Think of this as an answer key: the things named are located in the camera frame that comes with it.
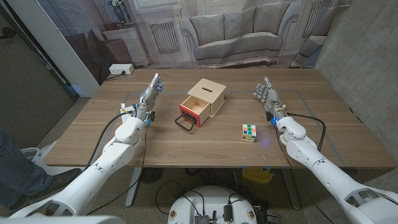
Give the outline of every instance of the jeans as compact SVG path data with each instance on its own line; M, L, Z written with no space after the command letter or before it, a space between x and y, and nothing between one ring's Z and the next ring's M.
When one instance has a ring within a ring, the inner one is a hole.
M26 159L18 143L0 129L0 204L9 208L23 195L43 191L51 181L52 176Z

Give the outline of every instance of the electrical outlet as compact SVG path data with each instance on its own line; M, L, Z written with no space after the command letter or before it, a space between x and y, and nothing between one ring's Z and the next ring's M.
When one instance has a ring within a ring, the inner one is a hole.
M113 64L110 66L109 71L112 75L119 75L122 72L126 72L126 75L130 75L134 71L132 64Z

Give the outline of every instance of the printed backdrop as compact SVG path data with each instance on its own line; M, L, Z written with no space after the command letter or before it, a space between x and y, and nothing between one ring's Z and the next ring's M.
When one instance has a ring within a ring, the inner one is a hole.
M37 0L104 82L136 68L300 68L315 64L339 0Z

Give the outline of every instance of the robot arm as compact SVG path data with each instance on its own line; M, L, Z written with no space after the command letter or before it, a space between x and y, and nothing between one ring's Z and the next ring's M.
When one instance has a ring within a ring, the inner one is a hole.
M10 218L29 217L35 213L46 216L76 216L90 212L105 182L133 157L141 137L144 122L154 119L151 109L163 90L158 74L141 93L136 111L128 116L115 132L115 137L103 148L102 155L58 194L30 205Z
M267 120L282 132L280 140L286 145L288 155L315 175L352 223L396 223L398 194L360 184L329 161L306 135L305 128L287 116L286 106L281 106L277 94L270 95L270 92L276 91L268 78L265 81L264 87L257 85L253 95L264 104Z

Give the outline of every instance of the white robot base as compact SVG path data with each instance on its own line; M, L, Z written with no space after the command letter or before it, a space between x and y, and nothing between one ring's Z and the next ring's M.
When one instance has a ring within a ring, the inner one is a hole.
M226 187L202 186L188 191L184 196L181 196L172 205L168 224L257 223L253 206L238 193Z

